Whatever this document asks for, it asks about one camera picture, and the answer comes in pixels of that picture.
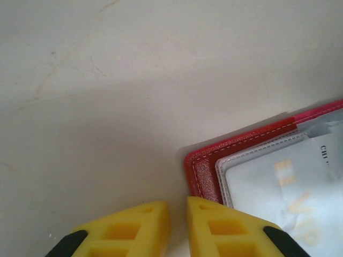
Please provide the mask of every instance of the red leather wallet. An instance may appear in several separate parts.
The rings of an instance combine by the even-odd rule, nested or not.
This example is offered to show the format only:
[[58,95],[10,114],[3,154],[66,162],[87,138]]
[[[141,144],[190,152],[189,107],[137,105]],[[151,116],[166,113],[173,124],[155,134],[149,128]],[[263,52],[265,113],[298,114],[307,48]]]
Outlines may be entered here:
[[189,153],[184,160],[184,169],[191,194],[223,203],[215,171],[218,159],[287,134],[296,130],[300,123],[342,108],[343,99]]

